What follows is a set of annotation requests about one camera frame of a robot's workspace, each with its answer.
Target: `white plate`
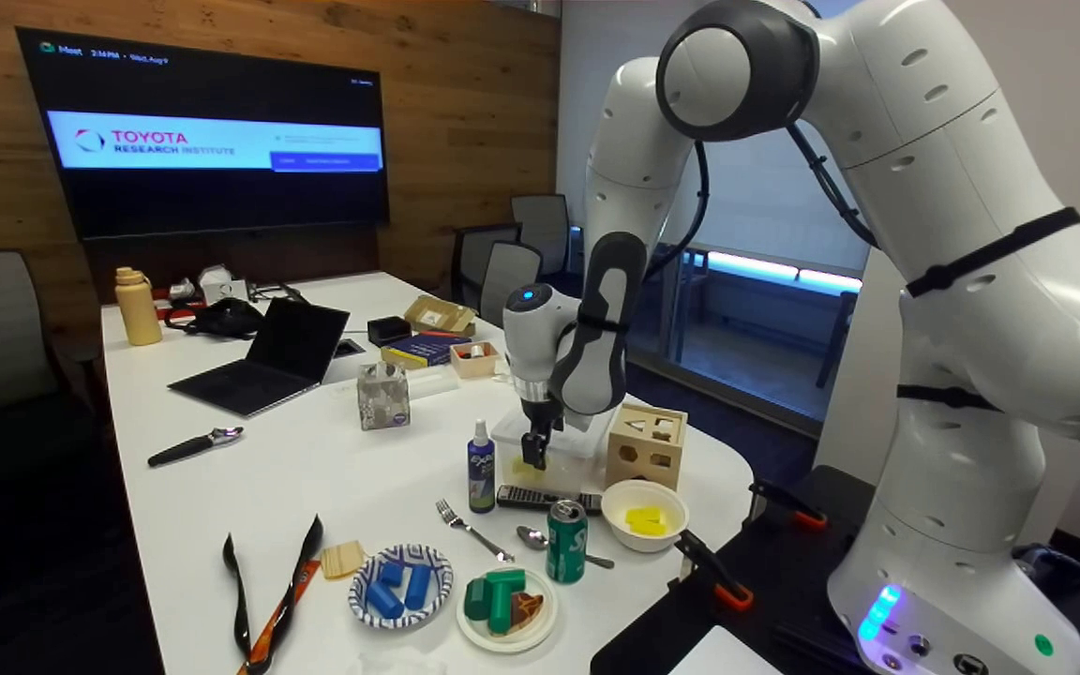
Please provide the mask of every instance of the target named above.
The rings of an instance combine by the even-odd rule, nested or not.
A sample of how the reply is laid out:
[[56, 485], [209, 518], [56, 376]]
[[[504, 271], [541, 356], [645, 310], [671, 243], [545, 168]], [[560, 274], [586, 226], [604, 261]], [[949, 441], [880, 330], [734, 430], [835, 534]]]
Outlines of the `white plate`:
[[541, 645], [541, 640], [556, 629], [560, 601], [556, 601], [553, 580], [548, 580], [545, 573], [533, 573], [533, 570], [524, 570], [524, 578], [528, 578], [528, 580], [524, 580], [524, 591], [545, 598], [545, 604], [541, 604], [541, 611], [535, 611], [524, 628], [518, 628], [518, 629], [511, 629], [511, 635], [490, 635], [490, 628], [489, 628], [489, 624], [474, 624], [474, 620], [464, 614], [464, 609], [453, 611], [461, 635], [464, 635], [478, 648], [484, 648], [484, 654], [524, 654], [524, 648]]
[[[378, 578], [378, 568], [385, 558], [401, 558], [406, 568], [433, 568], [433, 585], [429, 585], [424, 609], [415, 609], [415, 611], [406, 609], [399, 620], [385, 620], [374, 609], [369, 609], [369, 601], [363, 601], [369, 580]], [[401, 585], [394, 588], [399, 601], [406, 601], [409, 578], [411, 578], [411, 570], [401, 573]], [[440, 614], [443, 604], [449, 601], [449, 591], [453, 591], [453, 568], [435, 546], [406, 543], [406, 546], [385, 546], [371, 561], [363, 561], [363, 570], [349, 585], [349, 609], [354, 609], [355, 624], [363, 624], [363, 628], [411, 629], [411, 628], [424, 628], [433, 614]]]

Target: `bottle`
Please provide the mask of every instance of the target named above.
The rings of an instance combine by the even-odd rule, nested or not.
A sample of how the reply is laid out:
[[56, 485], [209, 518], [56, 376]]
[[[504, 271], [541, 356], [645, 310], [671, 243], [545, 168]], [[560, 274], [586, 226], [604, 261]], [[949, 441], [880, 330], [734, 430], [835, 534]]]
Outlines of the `bottle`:
[[133, 344], [160, 340], [154, 285], [143, 271], [115, 268], [115, 304]]
[[489, 434], [489, 424], [478, 424], [470, 440], [470, 510], [494, 510], [494, 441]]

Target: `laptop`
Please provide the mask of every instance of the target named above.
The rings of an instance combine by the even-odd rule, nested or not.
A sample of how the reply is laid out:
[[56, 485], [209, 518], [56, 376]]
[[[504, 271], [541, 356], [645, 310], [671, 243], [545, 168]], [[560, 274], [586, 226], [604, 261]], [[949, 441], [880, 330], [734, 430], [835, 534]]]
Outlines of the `laptop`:
[[198, 370], [170, 389], [253, 418], [310, 389], [321, 380], [344, 323], [349, 310], [274, 301], [245, 359]]

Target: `pen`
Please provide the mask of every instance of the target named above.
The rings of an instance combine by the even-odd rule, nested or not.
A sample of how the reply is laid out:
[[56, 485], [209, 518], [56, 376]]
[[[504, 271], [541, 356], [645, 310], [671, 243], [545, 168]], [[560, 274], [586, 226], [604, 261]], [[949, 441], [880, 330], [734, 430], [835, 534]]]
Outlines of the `pen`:
[[183, 440], [183, 441], [154, 453], [151, 468], [179, 461], [179, 458], [195, 458], [195, 453], [213, 450], [213, 445], [239, 441], [239, 434], [245, 434], [245, 426], [209, 426], [206, 434]]

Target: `monitor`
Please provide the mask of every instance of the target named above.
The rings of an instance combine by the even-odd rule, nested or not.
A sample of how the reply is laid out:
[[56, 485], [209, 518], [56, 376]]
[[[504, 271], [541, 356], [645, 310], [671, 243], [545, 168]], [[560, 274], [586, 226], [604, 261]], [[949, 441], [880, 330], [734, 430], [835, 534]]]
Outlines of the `monitor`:
[[389, 220], [378, 70], [20, 30], [84, 239]]

